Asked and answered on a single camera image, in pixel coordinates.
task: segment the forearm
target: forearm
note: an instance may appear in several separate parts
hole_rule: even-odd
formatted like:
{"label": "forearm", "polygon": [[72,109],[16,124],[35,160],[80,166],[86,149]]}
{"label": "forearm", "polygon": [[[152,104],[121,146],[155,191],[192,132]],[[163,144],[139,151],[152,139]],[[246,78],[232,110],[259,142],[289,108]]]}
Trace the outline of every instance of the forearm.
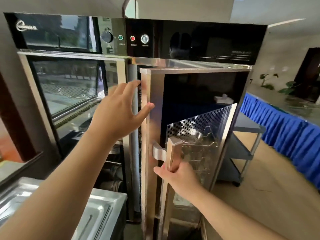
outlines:
{"label": "forearm", "polygon": [[112,139],[85,133],[70,155],[0,229],[0,238],[71,239],[113,145]]}
{"label": "forearm", "polygon": [[190,202],[199,209],[224,240],[285,239],[266,226],[227,205],[203,188],[197,190]]}

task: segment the button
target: button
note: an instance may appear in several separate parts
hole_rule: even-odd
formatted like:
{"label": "button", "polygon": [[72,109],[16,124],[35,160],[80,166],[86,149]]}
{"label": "button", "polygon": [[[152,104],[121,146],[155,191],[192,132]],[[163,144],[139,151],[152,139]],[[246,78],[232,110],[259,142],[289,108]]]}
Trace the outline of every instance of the button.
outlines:
{"label": "button", "polygon": [[113,35],[110,31],[103,31],[101,38],[106,43],[111,43],[113,41]]}
{"label": "button", "polygon": [[146,35],[146,34],[142,35],[142,36],[141,36],[141,42],[142,42],[143,44],[148,43],[148,42],[149,42],[149,36]]}

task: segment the caster wheel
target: caster wheel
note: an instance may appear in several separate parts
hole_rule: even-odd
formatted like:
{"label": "caster wheel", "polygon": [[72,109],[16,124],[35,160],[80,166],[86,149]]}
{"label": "caster wheel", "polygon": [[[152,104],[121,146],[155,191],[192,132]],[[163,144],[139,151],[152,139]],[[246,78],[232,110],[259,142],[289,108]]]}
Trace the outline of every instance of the caster wheel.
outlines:
{"label": "caster wheel", "polygon": [[238,183],[238,182],[232,182],[232,184],[233,184],[234,186],[236,186],[237,188],[241,185],[241,183]]}

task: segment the hand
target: hand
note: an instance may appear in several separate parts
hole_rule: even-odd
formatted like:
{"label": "hand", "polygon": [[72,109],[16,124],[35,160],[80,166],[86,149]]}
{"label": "hand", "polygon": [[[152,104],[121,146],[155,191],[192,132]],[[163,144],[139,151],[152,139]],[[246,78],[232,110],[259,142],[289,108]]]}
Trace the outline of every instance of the hand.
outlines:
{"label": "hand", "polygon": [[194,196],[198,190],[204,189],[188,162],[182,161],[175,173],[169,172],[164,164],[161,168],[154,167],[154,172],[166,180],[178,195],[191,203],[192,196]]}
{"label": "hand", "polygon": [[111,88],[96,109],[88,131],[100,140],[116,142],[137,129],[155,106],[149,103],[137,115],[132,113],[132,98],[140,83],[136,80]]}

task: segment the gray cart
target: gray cart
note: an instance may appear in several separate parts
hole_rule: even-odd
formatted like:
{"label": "gray cart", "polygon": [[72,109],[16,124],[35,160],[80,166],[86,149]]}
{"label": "gray cart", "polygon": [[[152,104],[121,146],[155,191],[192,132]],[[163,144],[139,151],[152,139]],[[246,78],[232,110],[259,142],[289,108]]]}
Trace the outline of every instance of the gray cart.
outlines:
{"label": "gray cart", "polygon": [[[257,138],[249,151],[244,144],[238,139],[238,137],[232,133],[228,149],[226,151],[219,175],[219,181],[232,182],[236,187],[241,185],[246,171],[254,157],[254,153],[258,148],[262,134],[266,131],[264,126],[258,125],[256,122],[249,119],[243,113],[239,113],[237,121],[235,123],[233,131],[258,133]],[[246,160],[245,165],[240,172],[232,159]]]}

